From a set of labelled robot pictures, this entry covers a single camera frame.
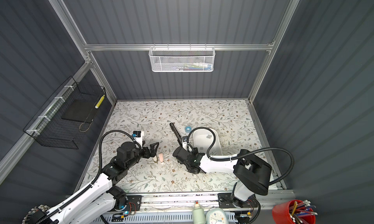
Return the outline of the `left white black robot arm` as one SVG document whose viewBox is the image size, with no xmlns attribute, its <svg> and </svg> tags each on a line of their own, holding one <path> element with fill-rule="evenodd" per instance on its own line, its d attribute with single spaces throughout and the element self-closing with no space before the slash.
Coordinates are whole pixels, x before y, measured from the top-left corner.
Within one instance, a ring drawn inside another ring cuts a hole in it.
<svg viewBox="0 0 374 224">
<path fill-rule="evenodd" d="M 144 132 L 134 131 L 129 134 L 121 131 L 130 140 L 122 143 L 116 150 L 116 156 L 103 165 L 102 143 L 111 133 L 106 132 L 100 139 L 99 168 L 94 179 L 54 207 L 39 205 L 32 208 L 24 217 L 24 224 L 88 224 L 112 209 L 119 212 L 136 210 L 135 205 L 127 200 L 126 192 L 117 187 L 117 183 L 142 158 L 154 158 L 159 143 L 147 147 L 143 141 Z"/>
</svg>

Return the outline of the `black stapler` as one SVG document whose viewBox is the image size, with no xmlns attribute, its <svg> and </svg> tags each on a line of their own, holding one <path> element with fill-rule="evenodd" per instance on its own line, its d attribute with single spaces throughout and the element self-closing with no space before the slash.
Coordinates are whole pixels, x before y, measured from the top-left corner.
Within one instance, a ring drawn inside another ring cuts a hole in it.
<svg viewBox="0 0 374 224">
<path fill-rule="evenodd" d="M 170 126 L 171 130 L 173 131 L 173 133 L 175 134 L 175 136 L 177 137 L 177 142 L 178 142 L 179 146 L 182 147 L 182 136 L 181 136 L 181 134 L 176 129 L 174 123 L 170 123 L 169 126 Z"/>
</svg>

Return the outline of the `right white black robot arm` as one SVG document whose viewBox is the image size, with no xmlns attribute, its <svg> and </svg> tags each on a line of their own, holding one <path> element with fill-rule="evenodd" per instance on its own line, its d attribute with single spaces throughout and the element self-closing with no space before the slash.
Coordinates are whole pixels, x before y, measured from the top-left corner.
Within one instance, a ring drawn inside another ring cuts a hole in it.
<svg viewBox="0 0 374 224">
<path fill-rule="evenodd" d="M 189 173 L 231 173 L 239 180 L 233 187 L 231 202 L 235 207 L 242 207 L 253 195 L 266 196 L 270 185 L 276 184 L 287 177 L 295 165 L 292 153 L 283 148 L 267 147 L 254 151 L 241 150 L 238 154 L 222 156 L 212 155 L 213 149 L 218 140 L 215 132 L 208 127 L 197 127 L 191 130 L 188 136 L 182 137 L 176 129 L 174 123 L 170 123 L 170 128 L 177 137 L 179 147 L 173 152 L 173 157 L 186 166 Z M 211 143 L 205 153 L 199 152 L 190 142 L 190 137 L 198 130 L 206 130 L 212 137 Z M 257 153 L 265 151 L 281 151 L 290 158 L 290 166 L 279 178 L 270 180 L 272 166 L 256 156 Z"/>
</svg>

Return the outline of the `pink staple box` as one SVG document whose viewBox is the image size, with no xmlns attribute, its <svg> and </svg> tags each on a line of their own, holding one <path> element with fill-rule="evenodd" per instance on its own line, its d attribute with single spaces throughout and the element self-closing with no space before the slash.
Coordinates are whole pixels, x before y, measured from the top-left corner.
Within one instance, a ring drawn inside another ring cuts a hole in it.
<svg viewBox="0 0 374 224">
<path fill-rule="evenodd" d="M 163 153 L 159 153 L 158 154 L 158 159 L 159 159 L 160 164 L 164 164 L 165 163 L 164 154 Z"/>
</svg>

